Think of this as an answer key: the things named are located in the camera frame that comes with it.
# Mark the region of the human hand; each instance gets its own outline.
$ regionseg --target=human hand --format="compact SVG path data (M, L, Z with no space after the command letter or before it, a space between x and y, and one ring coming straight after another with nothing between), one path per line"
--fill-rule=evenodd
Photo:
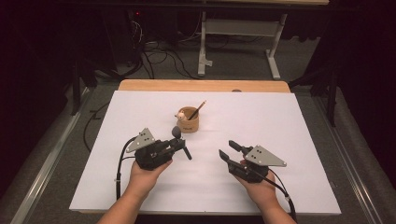
M172 160L157 167L155 170L148 171L143 170L139 167L136 161L134 161L131 168L131 176L129 179L128 187L126 188L124 195L131 195L131 197L137 198L143 202L149 192L154 188L157 183L157 179L160 174L172 163Z
M236 175L235 178L245 187L247 195L257 204L262 212L271 209L273 206L278 206L276 189L267 181L263 180L261 183L248 183ZM267 178L275 182L275 176L271 171L268 171Z

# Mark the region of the black cable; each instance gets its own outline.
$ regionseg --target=black cable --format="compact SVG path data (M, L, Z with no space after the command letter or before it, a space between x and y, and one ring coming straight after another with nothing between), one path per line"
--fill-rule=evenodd
M209 49L222 49L225 46L228 45L228 43L230 42L230 37L227 35L224 37L225 38L225 43L223 45L221 45L220 47L210 47L209 44L207 43L208 41L206 41L206 47Z
M186 39L178 40L178 41L177 41L178 43L182 43L182 42L185 42L185 41L189 41L189 40L191 40L191 39L194 39L194 38L196 38L196 37L201 36L201 35L197 35L197 32L198 32L198 29L199 29L199 27L200 27L200 24L202 24L202 23L201 23L202 17L203 17L203 12L199 12L199 18L198 18L197 25L195 26L195 30L192 32L191 35L188 35L188 37L187 37Z
M182 66L182 68L183 68L183 70L187 73L187 75L188 75L188 77L190 77L190 78L192 78L192 79L200 79L199 77L193 77L191 74L190 74L190 72L186 69L186 67L184 66L184 62L183 62L183 60L181 60L181 58L178 56L178 54L174 51L174 50L172 50L172 49L166 49L166 50L168 50L168 51L171 51L172 53L174 53L176 56L177 56L177 58L180 60L180 63L181 63L181 66Z
M136 137L133 137L133 138L129 139L128 142L125 143L125 146L122 148L122 152L121 152L120 160L119 160L119 167L117 168L117 177L116 177L116 197L117 197L117 200L120 198L120 195L121 195L121 190L120 190L121 189L121 165L122 165L122 161L124 160L123 155L125 153L126 148L135 139L136 139Z
M152 74L152 77L151 77L151 76L149 75L149 71L148 71L148 76L149 76L151 79L155 79L154 70L152 69L152 64L151 64L151 61L149 60L149 56L146 54L145 51L143 51L143 55L145 55L146 60L148 61L148 65L149 65L149 68L150 68L151 74Z
M296 210L295 210L295 207L294 207L294 203L293 203L293 201L291 200L291 197L289 196L288 192L286 191L286 188L285 188L285 186L283 185L282 180L280 180L279 176L277 176L277 174L276 174L273 170L269 169L269 170L276 176L276 178L279 180L279 182L281 183L281 185L282 185L283 188L280 187L280 186L279 186L277 183L275 183L274 181L268 179L266 176L263 176L263 175L260 174L259 172L255 171L255 170L252 170L252 169L249 169L249 170L252 171L253 173L255 173L256 175L260 176L261 178L263 178L265 181L267 181L267 182L270 183L271 185L275 186L275 187L276 187L277 189L279 189L280 191L282 191L282 193L285 195L286 201L289 203L291 218L293 218L293 220L297 223L297 216L296 216Z
M122 78L126 78L127 76L129 76L129 75L131 75L131 74L137 72L137 71L142 67L142 65L143 65L142 57L139 56L139 60L137 60L137 63L136 63L136 65L134 66L134 68L131 69L131 70L129 70L128 72L126 72L126 73L120 75L120 76L121 76Z
M149 70L148 68L143 64L143 68L145 69L145 71L148 73L148 78L151 79L151 75L149 74Z
M157 46L156 47L152 47L151 49L146 49L146 51L152 51L154 49L159 49L160 48L160 41L156 41L156 40L147 42L146 45L150 45L150 44L153 44L153 43L157 44Z
M200 46L201 45L201 40L194 38L194 39L186 40L186 41L183 41L183 42L179 42L179 44L183 45L183 46L186 46L186 47L195 47L195 46Z
M131 158L134 158L134 157L125 157L125 158L122 158L122 160L124 161L124 160L131 159Z
M85 124L84 132L83 132L83 134L82 134L82 138L83 138L83 140L84 140L84 145L85 145L85 147L88 149L88 151L89 151L90 153L91 153L92 149L88 146L88 143L87 143L87 129L88 129L88 125L90 125L91 120L93 120L93 119L99 119L99 118L96 117L96 116L97 116L97 113L98 113L99 111L101 111L103 108L105 108L105 107L106 107L107 105L109 105L109 104L110 104L110 102L107 102L107 103L105 103L104 105L102 105L101 107L99 107L99 109L91 111L91 112L93 112L93 114L91 115L91 117L90 117L90 119L87 121L87 123Z
M237 38L232 38L232 37L230 37L230 40L232 41L232 42L234 42L234 43L253 43L253 42L256 42L256 41L259 41L259 40L261 40L261 39L263 39L264 38L264 36L256 36L256 37L254 37L253 39L251 39L251 40L241 40L241 39L237 39Z
M168 58L168 53L166 53L166 52L163 52L163 51L159 51L159 52L153 52L153 53L150 53L150 54L148 55L148 57L151 57L152 55L154 55L154 54L157 54L157 53L164 54L164 55L165 55L165 57L163 57L163 59L161 59L159 62L156 62L156 63L154 63L154 62L150 61L150 62L151 62L151 64L160 64L160 63L163 63L163 62L165 62L165 60Z

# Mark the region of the black wire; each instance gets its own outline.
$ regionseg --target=black wire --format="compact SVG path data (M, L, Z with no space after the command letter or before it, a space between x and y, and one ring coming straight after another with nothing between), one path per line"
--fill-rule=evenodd
M111 73L113 74L113 76L110 76L108 74L108 72L110 72L110 70L107 69L107 70L103 71L106 76L102 76L102 75L100 75L98 73L95 73L95 76L99 77L99 78L102 78L102 79L114 79L115 76L116 76L118 79L123 80L126 77L130 76L131 74L137 72L142 67L142 65L143 65L143 63L142 63L141 56L140 56L139 60L137 60L137 62L134 64L134 67L131 70L129 70L128 72L124 73L124 74L119 74L118 72L111 70Z
M169 56L169 57L172 58L173 61L174 61L175 69L176 69L177 72L178 72L179 74L181 74L183 77L189 77L189 78L192 78L192 79L200 79L199 77L194 77L192 74L190 74L190 72L186 69L183 60L181 60L181 58L178 56L178 54L177 54L174 50L172 50L172 49L161 49L161 48L159 48L159 45L157 45L157 47L152 48L152 49L150 49L150 50L146 50L146 52L152 52L150 55L146 55L146 58L147 58L147 60L148 60L148 62L149 62L149 64L150 64L150 66L151 66L152 64L163 63L163 62L167 59L167 57ZM162 54L165 54L165 57L164 57L160 62L152 63L152 62L149 60L149 57L152 56L152 55L155 54L155 53L162 53ZM184 71L184 73L187 74L187 75L183 74L183 73L177 68L177 60L180 61L181 66L182 66L182 68L183 68L183 71Z
M143 64L143 68L145 69L145 71L148 73L148 78L151 79L151 75L149 74L149 70L148 68Z
M91 151L92 151L92 149L88 146L88 143L87 143L87 129L88 129L88 125L90 125L90 122L91 122L91 120L93 120L93 119L98 119L96 116L97 116L97 113L99 112L99 111L101 111L103 108L105 108L107 105L109 105L110 104L110 102L107 102L107 103L105 103L104 105L102 105L101 107L99 107L99 109L97 109L97 110L94 110L93 111L93 114L91 115L91 117L90 117L90 119L87 121L87 123L85 124L85 127L84 127L84 132L83 132L83 134L82 134L82 138L83 138L83 140L84 140L84 145L85 145L85 147L88 149L88 151L91 153Z
M154 49L159 49L159 48L160 48L160 41L151 41L151 42L152 42L152 43L156 43L157 46L156 46L156 47L152 47L152 49L146 49L146 51L152 51L152 50L154 50Z
M186 67L184 66L184 62L183 62L183 60L181 60L181 58L178 56L178 54L174 51L174 50L172 50L172 49L166 49L166 50L168 50L168 51L171 51L172 53L174 53L175 55L176 55L176 57L180 60L180 63L181 63L181 66L182 66L182 68L183 68L183 70L187 73L187 77L190 77L190 78L192 78L192 79L200 79L199 77L193 77L191 74L190 74L190 72L186 69Z
M124 147L122 148L122 152L120 155L120 160L119 160L119 167L117 168L117 177L116 177L116 197L117 200L120 198L120 188L121 188L121 166L122 166L122 161L126 158L123 158L123 155L125 153L126 148L131 144L132 141L136 139L136 136L129 139L128 142L125 143Z
M151 64L151 61L149 60L149 56L146 54L145 51L143 51L143 55L145 55L146 60L148 61L148 65L149 65L149 68L150 68L151 74L152 74L152 77L151 77L151 76L149 75L149 71L148 71L148 76L149 76L151 79L155 79L154 70L152 69L152 64Z
M192 38L189 40L185 40L183 42L179 42L180 45L187 46L187 47L199 46L200 43L201 43L201 40L197 40L196 38Z
M277 183L275 183L274 181L268 179L266 176L263 176L262 174L260 174L259 172L249 169L250 171L252 171L253 173L255 173L256 175L260 176L261 178L263 178L265 181L267 181L268 183L270 183L271 185L275 186L277 189L279 189L280 191L282 191L282 193L285 195L286 201L288 201L289 203L289 207L290 207L290 215L293 218L293 220L297 223L297 216L296 216L296 210L294 207L294 203L291 200L291 197L289 196L288 192L286 191L285 186L282 183L282 180L280 180L279 176L277 176L277 174L269 169L275 176L276 178L279 180L279 182L281 183L282 187L280 187Z
M264 36L256 36L256 37L254 37L254 38L251 39L251 40L241 40L241 39L237 39L237 38L232 38L232 37L230 37L230 40L231 40L232 42L234 42L234 43L253 43L253 42L259 41L259 40L261 40L261 39L263 39L263 38L264 38Z
M125 157L125 158L122 158L122 160L124 161L126 159L131 159L131 158L134 158L134 157Z
M220 47L211 47L208 43L206 43L206 47L209 49L222 49L225 46L227 46L228 43L230 42L230 37L225 36L224 38L225 38L225 43L223 45L221 45Z

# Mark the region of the wooden cup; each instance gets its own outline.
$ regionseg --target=wooden cup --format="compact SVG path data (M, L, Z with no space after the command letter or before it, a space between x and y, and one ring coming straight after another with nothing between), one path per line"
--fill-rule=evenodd
M178 112L184 111L186 120L177 120L177 127L180 128L182 133L195 133L199 128L199 111L191 120L188 120L190 116L195 112L196 108L192 106L185 106L178 110Z

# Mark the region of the small object in cup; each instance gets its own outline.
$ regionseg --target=small object in cup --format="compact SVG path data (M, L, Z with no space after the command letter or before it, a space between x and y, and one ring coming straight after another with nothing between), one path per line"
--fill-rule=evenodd
M178 120L187 120L187 117L186 117L186 115L184 114L184 110L178 111L178 113L175 114L175 117L176 117Z

